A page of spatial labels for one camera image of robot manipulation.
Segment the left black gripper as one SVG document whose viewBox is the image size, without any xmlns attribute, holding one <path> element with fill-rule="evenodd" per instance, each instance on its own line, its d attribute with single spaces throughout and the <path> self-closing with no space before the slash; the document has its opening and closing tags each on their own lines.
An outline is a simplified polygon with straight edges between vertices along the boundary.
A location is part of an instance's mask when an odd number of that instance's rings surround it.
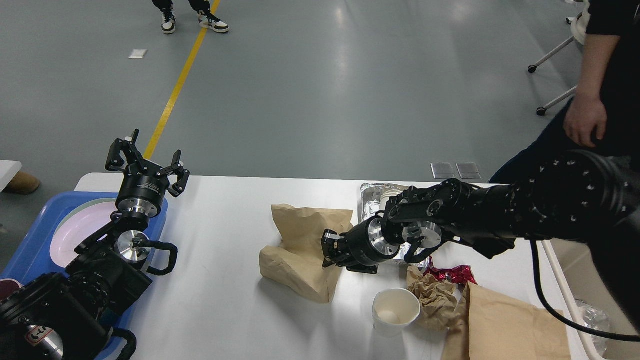
<svg viewBox="0 0 640 360">
<path fill-rule="evenodd" d="M 190 171 L 181 162 L 182 150 L 176 150 L 172 163 L 161 167 L 157 177 L 146 173 L 145 159 L 137 149 L 139 129 L 125 139 L 116 138 L 109 148 L 105 170 L 124 175 L 116 198 L 116 209 L 125 214 L 136 212 L 154 218 L 162 212 L 165 194 L 178 198 L 186 190 Z"/>
</svg>

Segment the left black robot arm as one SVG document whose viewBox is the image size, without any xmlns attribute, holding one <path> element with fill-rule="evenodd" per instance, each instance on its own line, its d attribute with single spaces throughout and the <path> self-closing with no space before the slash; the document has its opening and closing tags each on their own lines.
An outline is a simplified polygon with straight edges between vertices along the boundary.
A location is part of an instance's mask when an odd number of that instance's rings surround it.
<svg viewBox="0 0 640 360">
<path fill-rule="evenodd" d="M 150 275 L 174 271 L 178 248 L 145 230 L 166 194 L 180 196 L 190 177 L 180 150 L 168 166 L 144 158 L 138 134 L 115 139 L 107 155 L 106 170 L 123 174 L 110 221 L 74 248 L 64 273 L 40 275 L 2 299 L 3 360 L 94 360 L 112 338 L 125 341 L 119 360 L 135 354 L 135 334 L 104 316 L 130 309 L 153 283 Z"/>
</svg>

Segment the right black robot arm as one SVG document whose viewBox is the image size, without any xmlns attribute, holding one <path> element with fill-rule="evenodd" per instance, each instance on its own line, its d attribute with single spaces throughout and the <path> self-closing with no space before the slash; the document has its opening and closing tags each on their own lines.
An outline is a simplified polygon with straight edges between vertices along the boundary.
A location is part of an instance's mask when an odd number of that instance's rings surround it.
<svg viewBox="0 0 640 360">
<path fill-rule="evenodd" d="M 541 164 L 528 179 L 480 187 L 449 178 L 431 187 L 410 186 L 391 196 L 374 216 L 341 234 L 321 239 L 323 267 L 376 274 L 378 264 L 410 248 L 405 262 L 418 264 L 439 248 L 415 235 L 422 223 L 441 230 L 441 245 L 458 243 L 487 259 L 530 242 L 534 285 L 544 308 L 580 332 L 615 341 L 638 335 L 602 332 L 563 317 L 546 300 L 537 243 L 561 239 L 587 244 L 599 277 L 634 329 L 639 328 L 639 173 L 585 150 L 570 150 Z"/>
</svg>

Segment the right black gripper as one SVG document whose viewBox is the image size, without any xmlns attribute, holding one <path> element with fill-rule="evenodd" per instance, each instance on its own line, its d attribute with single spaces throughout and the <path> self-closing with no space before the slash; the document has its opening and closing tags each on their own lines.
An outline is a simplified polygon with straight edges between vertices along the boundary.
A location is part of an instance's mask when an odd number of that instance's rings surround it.
<svg viewBox="0 0 640 360">
<path fill-rule="evenodd" d="M 375 275 L 378 264 L 398 255 L 400 246 L 391 244 L 383 235 L 383 219 L 373 216 L 340 235 L 326 228 L 321 239 L 323 268 L 332 265 L 350 272 Z"/>
</svg>

